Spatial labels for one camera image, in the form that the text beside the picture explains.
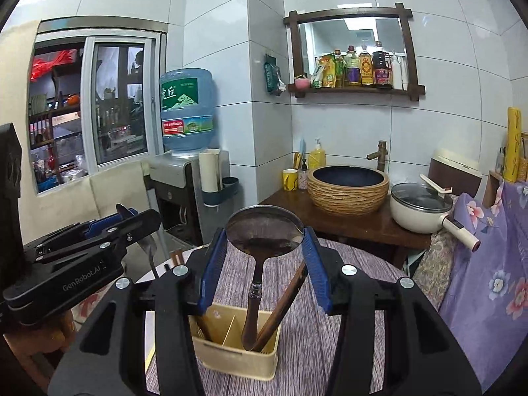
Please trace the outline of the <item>brown wooden chopstick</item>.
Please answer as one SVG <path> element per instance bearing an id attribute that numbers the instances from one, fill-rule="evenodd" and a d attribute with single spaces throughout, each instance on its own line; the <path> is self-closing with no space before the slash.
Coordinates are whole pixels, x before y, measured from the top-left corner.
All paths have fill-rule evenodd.
<path id="1" fill-rule="evenodd" d="M 217 341 L 217 333 L 214 326 L 214 323 L 206 315 L 195 315 L 194 320 L 197 324 L 197 327 L 200 329 L 203 339 L 208 342 Z"/>
<path id="2" fill-rule="evenodd" d="M 300 289 L 303 287 L 307 275 L 308 269 L 305 261 L 303 261 L 298 266 L 290 284 L 288 284 L 283 295 L 278 300 L 275 309 L 260 329 L 256 341 L 250 346 L 250 351 L 261 352 L 263 350 L 272 334 L 275 333 L 275 330 L 278 329 L 279 324 L 283 321 Z"/>

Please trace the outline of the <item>metal spoon wooden handle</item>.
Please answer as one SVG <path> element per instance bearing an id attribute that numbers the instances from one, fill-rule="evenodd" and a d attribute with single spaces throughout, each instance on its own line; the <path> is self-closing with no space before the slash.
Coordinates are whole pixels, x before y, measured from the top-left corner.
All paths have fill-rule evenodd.
<path id="1" fill-rule="evenodd" d="M 258 322 L 264 264 L 270 258 L 296 250 L 302 244 L 304 226 L 299 217 L 284 208 L 257 205 L 234 213 L 225 230 L 229 242 L 255 261 L 242 332 L 242 346 L 250 351 L 262 328 Z"/>

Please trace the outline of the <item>purple floral cloth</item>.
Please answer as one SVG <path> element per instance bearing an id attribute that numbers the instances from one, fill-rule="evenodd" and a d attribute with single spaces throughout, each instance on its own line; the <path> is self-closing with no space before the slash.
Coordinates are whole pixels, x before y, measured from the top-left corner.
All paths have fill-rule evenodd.
<path id="1" fill-rule="evenodd" d="M 452 217 L 480 247 L 442 230 L 413 278 L 488 391 L 527 337 L 527 185 L 503 181 L 490 207 L 464 193 Z"/>

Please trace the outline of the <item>purple striped tablecloth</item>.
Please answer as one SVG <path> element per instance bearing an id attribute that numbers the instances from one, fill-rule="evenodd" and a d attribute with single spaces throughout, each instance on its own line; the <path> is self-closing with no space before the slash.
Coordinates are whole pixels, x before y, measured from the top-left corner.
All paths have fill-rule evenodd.
<path id="1" fill-rule="evenodd" d="M 319 238 L 322 246 L 335 249 L 346 264 L 360 268 L 368 276 L 394 282 L 404 275 L 385 260 L 358 248 Z M 264 264 L 263 297 L 260 307 L 271 311 L 303 260 L 300 248 Z M 254 261 L 228 243 L 224 267 L 214 301 L 246 307 Z M 206 395 L 324 395 L 331 370 L 340 315 L 327 316 L 318 306 L 310 279 L 306 279 L 284 317 L 278 342 L 278 367 L 268 382 L 230 376 L 199 365 Z M 370 392 L 383 386 L 385 361 L 384 315 L 375 313 L 375 348 Z"/>

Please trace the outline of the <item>beige plastic utensil holder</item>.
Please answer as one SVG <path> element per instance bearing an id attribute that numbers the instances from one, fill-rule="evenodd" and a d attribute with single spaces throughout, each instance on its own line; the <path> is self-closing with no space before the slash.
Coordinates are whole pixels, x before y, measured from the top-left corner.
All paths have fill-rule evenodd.
<path id="1" fill-rule="evenodd" d="M 216 342 L 204 340 L 194 316 L 189 318 L 195 354 L 204 367 L 252 380 L 268 382 L 274 379 L 278 366 L 280 329 L 275 330 L 261 352 L 247 351 L 242 346 L 245 309 L 214 303 L 204 315 L 214 323 Z"/>

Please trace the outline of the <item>dark wooden counter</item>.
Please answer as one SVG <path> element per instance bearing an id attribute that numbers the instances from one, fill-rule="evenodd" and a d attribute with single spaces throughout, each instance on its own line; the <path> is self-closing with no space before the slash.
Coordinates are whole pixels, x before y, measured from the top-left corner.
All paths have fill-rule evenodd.
<path id="1" fill-rule="evenodd" d="M 340 216 L 317 208 L 305 191 L 279 190 L 262 202 L 285 208 L 311 226 L 318 236 L 362 249 L 386 260 L 393 266 L 403 266 L 408 253 L 427 250 L 431 236 L 409 232 L 392 218 L 389 202 L 365 215 Z"/>

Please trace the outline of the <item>water dispenser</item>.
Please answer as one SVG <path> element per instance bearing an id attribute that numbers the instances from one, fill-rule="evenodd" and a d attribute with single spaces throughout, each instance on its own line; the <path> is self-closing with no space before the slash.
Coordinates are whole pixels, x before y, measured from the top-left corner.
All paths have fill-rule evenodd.
<path id="1" fill-rule="evenodd" d="M 234 211 L 231 198 L 209 206 L 203 201 L 199 152 L 171 151 L 147 160 L 148 186 L 154 189 L 162 226 L 176 240 L 193 246 L 210 242 Z"/>

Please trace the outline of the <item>sliding glass window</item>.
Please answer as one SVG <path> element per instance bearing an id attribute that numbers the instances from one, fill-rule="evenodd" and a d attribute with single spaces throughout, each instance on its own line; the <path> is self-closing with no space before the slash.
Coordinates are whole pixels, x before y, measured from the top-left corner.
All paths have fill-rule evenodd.
<path id="1" fill-rule="evenodd" d="M 38 193 L 163 152 L 166 33 L 160 21 L 128 17 L 42 21 L 27 116 Z"/>

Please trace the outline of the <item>woven basin sink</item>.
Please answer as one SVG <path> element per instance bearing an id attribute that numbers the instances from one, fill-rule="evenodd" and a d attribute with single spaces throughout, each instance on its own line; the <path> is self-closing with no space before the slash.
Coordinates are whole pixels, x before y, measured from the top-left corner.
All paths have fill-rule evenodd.
<path id="1" fill-rule="evenodd" d="M 351 165 L 310 170 L 308 193 L 314 205 L 333 215 L 368 215 L 387 198 L 387 174 Z"/>

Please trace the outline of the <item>blue water jug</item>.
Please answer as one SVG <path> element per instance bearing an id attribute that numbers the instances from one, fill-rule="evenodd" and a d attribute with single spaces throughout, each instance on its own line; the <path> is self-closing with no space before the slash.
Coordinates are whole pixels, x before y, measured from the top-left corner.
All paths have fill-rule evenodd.
<path id="1" fill-rule="evenodd" d="M 216 137 L 216 87 L 210 71 L 164 73 L 160 85 L 163 143 L 174 153 L 206 149 Z"/>

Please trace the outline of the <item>yellow package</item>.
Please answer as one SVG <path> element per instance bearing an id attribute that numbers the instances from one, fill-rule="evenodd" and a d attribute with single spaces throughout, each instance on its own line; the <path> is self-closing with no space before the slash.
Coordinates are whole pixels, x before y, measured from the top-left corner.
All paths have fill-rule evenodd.
<path id="1" fill-rule="evenodd" d="M 522 113 L 514 106 L 508 107 L 508 132 L 503 178 L 507 182 L 517 180 L 522 137 Z"/>

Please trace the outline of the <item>yellow mug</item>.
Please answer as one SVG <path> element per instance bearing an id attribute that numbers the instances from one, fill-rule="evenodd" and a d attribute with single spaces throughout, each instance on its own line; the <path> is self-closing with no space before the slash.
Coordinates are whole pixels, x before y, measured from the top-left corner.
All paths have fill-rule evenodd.
<path id="1" fill-rule="evenodd" d="M 284 191 L 295 191 L 298 189 L 298 170 L 288 168 L 282 170 L 282 186 Z"/>

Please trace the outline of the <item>yellow soap bottle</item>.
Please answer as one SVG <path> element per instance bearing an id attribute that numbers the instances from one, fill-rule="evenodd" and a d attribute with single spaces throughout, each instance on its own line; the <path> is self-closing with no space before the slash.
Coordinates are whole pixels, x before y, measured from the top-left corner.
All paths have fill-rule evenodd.
<path id="1" fill-rule="evenodd" d="M 308 155 L 308 168 L 310 170 L 315 170 L 326 165 L 326 151 L 321 145 L 320 138 L 316 138 L 315 142 L 315 148 Z"/>

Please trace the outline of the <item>green hanging packet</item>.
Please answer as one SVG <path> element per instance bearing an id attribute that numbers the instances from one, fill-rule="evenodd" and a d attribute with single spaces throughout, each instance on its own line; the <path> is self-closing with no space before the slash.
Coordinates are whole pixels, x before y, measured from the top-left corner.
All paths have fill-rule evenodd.
<path id="1" fill-rule="evenodd" d="M 281 72 L 277 65 L 277 59 L 269 54 L 265 54 L 264 75 L 266 90 L 269 95 L 280 97 L 285 92 L 286 85 L 282 80 Z"/>

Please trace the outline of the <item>wooden wall shelf mirror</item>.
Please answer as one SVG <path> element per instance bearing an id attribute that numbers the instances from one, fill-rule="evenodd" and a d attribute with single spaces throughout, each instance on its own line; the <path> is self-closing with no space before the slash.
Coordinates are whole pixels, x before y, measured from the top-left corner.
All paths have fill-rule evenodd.
<path id="1" fill-rule="evenodd" d="M 292 46 L 290 93 L 374 93 L 426 95 L 419 82 L 410 22 L 411 9 L 368 4 L 284 18 Z"/>

